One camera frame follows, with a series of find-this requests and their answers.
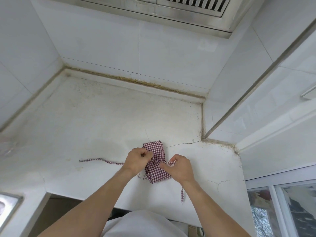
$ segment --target hand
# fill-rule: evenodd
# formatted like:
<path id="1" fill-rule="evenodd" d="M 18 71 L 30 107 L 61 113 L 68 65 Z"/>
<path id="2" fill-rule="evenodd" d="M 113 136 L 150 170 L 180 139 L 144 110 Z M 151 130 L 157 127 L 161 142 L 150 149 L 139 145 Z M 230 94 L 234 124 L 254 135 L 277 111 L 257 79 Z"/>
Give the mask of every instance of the hand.
<path id="1" fill-rule="evenodd" d="M 190 161 L 182 155 L 174 155 L 169 162 L 176 162 L 174 166 L 160 163 L 159 167 L 169 173 L 182 186 L 185 182 L 194 182 L 194 175 Z"/>
<path id="2" fill-rule="evenodd" d="M 145 168 L 152 157 L 153 153 L 151 151 L 147 151 L 145 148 L 134 148 L 128 153 L 121 169 L 129 171 L 134 177 Z"/>

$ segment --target white shirt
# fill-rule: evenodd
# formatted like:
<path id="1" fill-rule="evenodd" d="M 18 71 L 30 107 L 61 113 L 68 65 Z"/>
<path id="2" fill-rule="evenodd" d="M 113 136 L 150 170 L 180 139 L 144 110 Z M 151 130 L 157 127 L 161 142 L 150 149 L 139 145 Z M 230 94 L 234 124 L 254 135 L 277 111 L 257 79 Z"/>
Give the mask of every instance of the white shirt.
<path id="1" fill-rule="evenodd" d="M 150 211 L 132 211 L 106 223 L 102 237 L 187 237 L 165 217 Z"/>

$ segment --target checkered cloth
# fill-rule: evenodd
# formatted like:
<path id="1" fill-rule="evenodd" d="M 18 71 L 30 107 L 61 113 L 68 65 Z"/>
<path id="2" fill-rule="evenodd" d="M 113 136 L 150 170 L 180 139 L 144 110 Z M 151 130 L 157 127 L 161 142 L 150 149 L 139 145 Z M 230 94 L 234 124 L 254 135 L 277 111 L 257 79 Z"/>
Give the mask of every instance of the checkered cloth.
<path id="1" fill-rule="evenodd" d="M 171 178 L 171 175 L 168 174 L 168 172 L 164 171 L 159 167 L 159 163 L 167 163 L 167 164 L 175 164 L 175 162 L 166 162 L 165 157 L 165 151 L 163 148 L 163 144 L 161 141 L 154 141 L 154 142 L 148 142 L 144 143 L 143 148 L 145 148 L 148 151 L 153 152 L 153 158 L 147 163 L 145 166 L 145 173 L 146 178 L 150 183 L 156 183 L 165 179 Z M 122 162 L 112 162 L 105 160 L 103 158 L 97 158 L 97 159 L 84 159 L 80 160 L 79 162 L 86 162 L 86 161 L 92 161 L 92 160 L 102 160 L 109 164 L 115 164 L 115 165 L 123 165 Z M 181 190 L 181 202 L 184 201 L 184 191 L 183 188 Z"/>

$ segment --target white countertop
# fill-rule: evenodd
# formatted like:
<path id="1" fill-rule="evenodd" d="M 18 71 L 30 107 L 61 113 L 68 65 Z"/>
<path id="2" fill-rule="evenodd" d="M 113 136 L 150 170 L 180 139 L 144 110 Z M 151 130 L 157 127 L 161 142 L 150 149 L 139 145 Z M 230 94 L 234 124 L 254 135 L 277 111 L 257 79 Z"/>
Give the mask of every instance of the white countertop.
<path id="1" fill-rule="evenodd" d="M 84 200 L 120 168 L 80 159 L 121 162 L 130 149 L 149 140 L 163 142 L 167 160 L 174 154 L 188 157 L 203 189 L 255 236 L 239 156 L 227 147 L 199 142 L 200 105 L 63 76 L 38 99 L 44 96 L 49 99 L 43 105 L 35 100 L 28 107 L 26 123 L 17 120 L 23 125 L 13 123 L 6 130 L 15 133 L 19 145 L 12 157 L 0 161 L 0 191 L 25 199 L 1 237 L 20 236 L 46 192 Z M 151 184 L 134 177 L 115 207 L 148 209 L 200 226 L 186 194 L 181 203 L 181 186 L 173 179 Z"/>

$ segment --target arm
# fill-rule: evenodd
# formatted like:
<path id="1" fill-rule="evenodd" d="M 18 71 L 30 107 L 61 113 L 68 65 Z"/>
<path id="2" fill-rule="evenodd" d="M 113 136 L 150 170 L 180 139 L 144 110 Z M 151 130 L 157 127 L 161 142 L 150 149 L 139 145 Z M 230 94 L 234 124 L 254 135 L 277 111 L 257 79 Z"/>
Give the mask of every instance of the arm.
<path id="1" fill-rule="evenodd" d="M 191 163 L 187 158 L 174 155 L 170 162 L 176 163 L 172 167 L 160 163 L 160 168 L 182 185 L 193 203 L 206 236 L 250 237 L 195 181 Z"/>
<path id="2" fill-rule="evenodd" d="M 144 148 L 132 149 L 122 168 L 107 183 L 44 230 L 39 237 L 99 237 L 124 187 L 152 156 L 153 153 Z"/>

